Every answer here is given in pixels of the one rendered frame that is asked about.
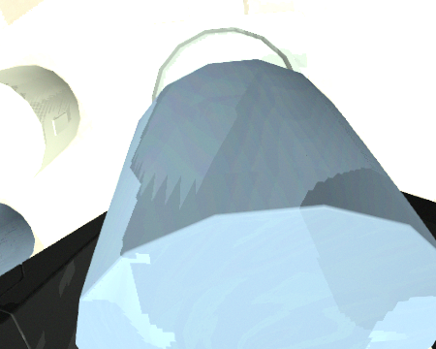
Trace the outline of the grey balance beam with flat pans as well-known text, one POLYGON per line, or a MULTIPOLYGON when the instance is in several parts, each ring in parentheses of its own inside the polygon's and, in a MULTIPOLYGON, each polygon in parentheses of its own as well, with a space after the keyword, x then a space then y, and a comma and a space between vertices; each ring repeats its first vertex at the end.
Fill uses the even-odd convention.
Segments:
POLYGON ((242 0, 188 0, 190 20, 134 28, 143 113, 165 86, 211 62, 260 58, 308 77, 300 11, 246 15, 242 0))

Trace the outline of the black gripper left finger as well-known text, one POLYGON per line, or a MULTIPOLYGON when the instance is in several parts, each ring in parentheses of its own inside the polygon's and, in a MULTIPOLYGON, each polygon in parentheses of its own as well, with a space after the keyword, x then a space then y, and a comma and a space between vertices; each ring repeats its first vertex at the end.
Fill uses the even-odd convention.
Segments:
POLYGON ((0 349, 78 349, 78 302, 107 212, 0 275, 0 349))

